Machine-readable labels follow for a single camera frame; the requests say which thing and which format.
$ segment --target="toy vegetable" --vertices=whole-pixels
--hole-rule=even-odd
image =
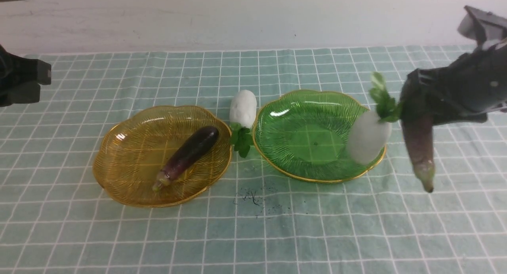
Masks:
[[[357,118],[346,145],[350,157],[362,165],[377,158],[391,136],[391,123],[399,120],[402,111],[402,104],[397,104],[395,98],[387,92],[384,77],[373,72],[371,79],[373,88],[370,89],[370,96],[377,106]]]

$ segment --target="green plate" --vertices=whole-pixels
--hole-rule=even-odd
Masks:
[[[296,90],[266,104],[253,126],[253,143],[276,169],[293,178],[339,183],[360,177],[384,157],[386,146],[367,166],[345,149],[355,119],[367,111],[338,92]]]

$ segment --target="gold rim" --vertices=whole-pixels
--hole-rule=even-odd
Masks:
[[[252,139],[254,140],[253,141],[253,145],[255,146],[255,149],[257,149],[257,151],[261,154],[261,156],[271,165],[274,167],[274,169],[280,171],[281,173],[289,176],[289,177],[292,177],[292,178],[295,178],[295,179],[298,179],[298,180],[302,180],[302,181],[306,181],[306,182],[313,182],[313,183],[342,183],[342,182],[347,182],[347,181],[351,181],[351,180],[354,180],[354,179],[357,179],[357,178],[360,178],[361,176],[363,176],[364,174],[366,174],[368,171],[370,171],[371,169],[375,168],[375,166],[377,166],[381,161],[382,159],[384,159],[384,156],[386,155],[387,153],[387,145],[384,145],[384,152],[382,153],[382,155],[379,157],[379,159],[374,163],[372,164],[370,167],[368,167],[367,169],[364,170],[364,172],[362,172],[361,174],[359,175],[356,175],[356,176],[353,176],[353,177],[350,177],[350,178],[345,178],[345,179],[340,179],[340,180],[317,180],[317,179],[312,179],[312,178],[306,178],[306,177],[301,177],[301,176],[298,176],[298,175],[294,175],[292,173],[289,173],[285,170],[282,170],[280,167],[276,166],[273,162],[271,162],[271,160],[269,160],[266,155],[264,155],[264,153],[261,151],[261,149],[259,148],[259,146],[257,145],[257,141],[255,140],[255,130],[257,129],[257,123],[259,122],[259,114],[262,112],[262,110],[264,110],[264,108],[266,108],[266,106],[268,106],[269,104],[272,104],[272,103],[275,103],[276,101],[280,101],[282,100],[283,98],[289,96],[290,94],[293,94],[293,93],[297,93],[297,92],[301,92],[301,91],[306,91],[306,92],[314,92],[314,93],[334,93],[334,94],[339,94],[339,95],[343,95],[343,96],[346,96],[346,97],[349,97],[350,99],[353,99],[358,105],[360,105],[361,107],[363,108],[366,108],[366,110],[370,110],[368,107],[362,105],[357,99],[347,95],[347,94],[344,94],[344,93],[341,93],[341,92],[336,92],[336,91],[315,91],[315,90],[308,90],[308,89],[300,89],[300,90],[294,90],[294,91],[291,91],[291,92],[288,92],[288,93],[285,93],[284,95],[282,95],[280,98],[276,99],[276,100],[273,100],[273,101],[270,101],[269,103],[265,104],[264,106],[262,106],[260,109],[259,109],[259,112],[257,113],[257,115],[255,116],[255,122],[253,123],[253,128],[252,128]]]
[[[115,126],[113,126],[103,137],[101,143],[100,143],[100,146],[102,147],[104,142],[105,142],[105,139],[108,138],[111,133],[114,131],[115,128],[117,128],[119,125],[121,124],[125,124],[127,123],[128,121],[131,121],[132,119],[134,119],[135,117],[137,117],[140,113],[144,112],[145,110],[150,110],[150,109],[153,109],[153,108],[185,108],[185,107],[192,107],[192,108],[199,108],[200,110],[204,110],[206,113],[210,114],[212,117],[214,117],[215,119],[217,119],[217,121],[219,121],[219,123],[223,124],[224,126],[226,126],[227,130],[229,131],[229,136],[232,135],[232,131],[230,129],[230,127],[224,122],[222,121],[221,119],[219,119],[218,117],[216,117],[212,112],[210,112],[209,110],[205,109],[205,108],[202,108],[202,107],[199,107],[199,106],[193,106],[193,105],[184,105],[184,106],[172,106],[172,105],[162,105],[162,106],[154,106],[154,107],[151,107],[151,108],[145,108],[144,110],[141,110],[140,112],[138,112],[137,114],[133,115],[132,117],[124,120],[124,121],[121,121],[119,122],[118,124],[116,124]],[[179,204],[183,204],[184,202],[188,202],[192,199],[194,199],[195,197],[201,195],[202,193],[204,193],[207,189],[209,189],[214,183],[216,183],[219,179],[221,179],[221,177],[225,174],[225,172],[227,172],[227,169],[229,169],[229,166],[231,165],[231,161],[232,161],[232,146],[230,146],[229,148],[229,159],[227,160],[227,165],[226,165],[226,168],[223,169],[223,171],[217,176],[216,179],[214,179],[210,184],[208,184],[208,186],[206,186],[205,188],[203,188],[201,191],[195,193],[194,195],[188,197],[188,198],[185,198],[183,200],[179,200],[177,202],[172,202],[172,203],[168,203],[168,204],[159,204],[159,205],[149,205],[149,204],[128,204],[126,202],[122,202],[121,200],[118,200],[117,198],[115,198],[114,196],[112,196],[112,194],[106,189],[104,188],[104,186],[102,184],[100,184],[99,180],[97,179],[97,177],[99,177],[96,173],[96,164],[97,164],[97,157],[98,157],[98,154],[101,152],[101,149],[99,150],[99,152],[95,155],[95,159],[94,159],[94,163],[93,163],[93,166],[92,166],[92,173],[93,173],[93,176],[95,177],[95,180],[96,182],[99,184],[100,187],[102,187],[104,189],[104,191],[107,193],[107,195],[112,198],[114,201],[116,202],[119,202],[120,204],[124,204],[126,206],[131,206],[131,207],[174,207],[174,206],[177,206]]]

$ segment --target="white wall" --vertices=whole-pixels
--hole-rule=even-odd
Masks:
[[[464,5],[505,0],[28,0],[0,3],[13,53],[472,44]]]

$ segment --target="green checkered tablecloth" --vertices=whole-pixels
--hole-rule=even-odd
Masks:
[[[435,129],[435,192],[413,177],[398,124],[385,159],[335,185],[234,155],[177,207],[112,201],[91,166],[101,137],[139,110],[199,105],[228,120],[259,103],[333,90],[370,108],[378,70],[396,97],[416,67],[471,47],[32,55],[53,65],[40,103],[0,108],[0,274],[505,274],[507,115]]]

